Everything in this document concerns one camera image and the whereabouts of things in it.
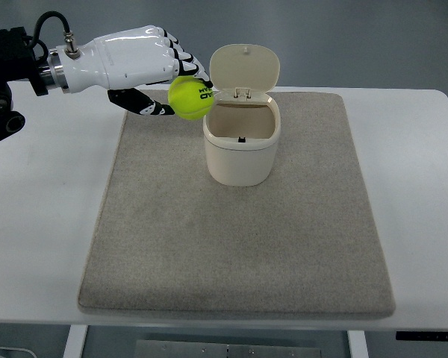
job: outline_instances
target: small trash bin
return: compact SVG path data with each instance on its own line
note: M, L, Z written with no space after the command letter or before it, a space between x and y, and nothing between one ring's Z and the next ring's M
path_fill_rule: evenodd
M276 85L279 71L279 58L263 46L227 45L214 52L209 72L219 92L203 130L208 169L218 182L252 186L268 177L281 117L267 92Z

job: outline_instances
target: bin lid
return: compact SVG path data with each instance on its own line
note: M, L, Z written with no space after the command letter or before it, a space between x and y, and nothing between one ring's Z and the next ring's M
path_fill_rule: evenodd
M214 52L209 65L214 86L226 92L249 88L266 93L277 84L279 72L277 55L260 45L234 44L221 47Z

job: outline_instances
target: white table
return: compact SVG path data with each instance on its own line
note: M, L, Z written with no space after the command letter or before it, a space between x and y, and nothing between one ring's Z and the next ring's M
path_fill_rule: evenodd
M10 84L27 119L0 142L0 322L448 330L448 99L434 90L281 87L343 97L396 300L369 321L85 315L77 294L124 110L106 91ZM166 89L165 85L154 89Z

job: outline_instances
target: lid hinge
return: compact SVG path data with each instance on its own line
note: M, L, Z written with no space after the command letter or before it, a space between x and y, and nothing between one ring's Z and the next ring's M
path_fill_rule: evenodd
M234 92L234 98L238 98L240 101L247 101L251 98L250 88L236 88Z

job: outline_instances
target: yellow tennis ball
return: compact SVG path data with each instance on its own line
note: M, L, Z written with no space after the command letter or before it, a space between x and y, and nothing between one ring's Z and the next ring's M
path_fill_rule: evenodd
M171 83L167 100L178 116L195 120L209 112L214 103L214 94L201 80L180 76Z

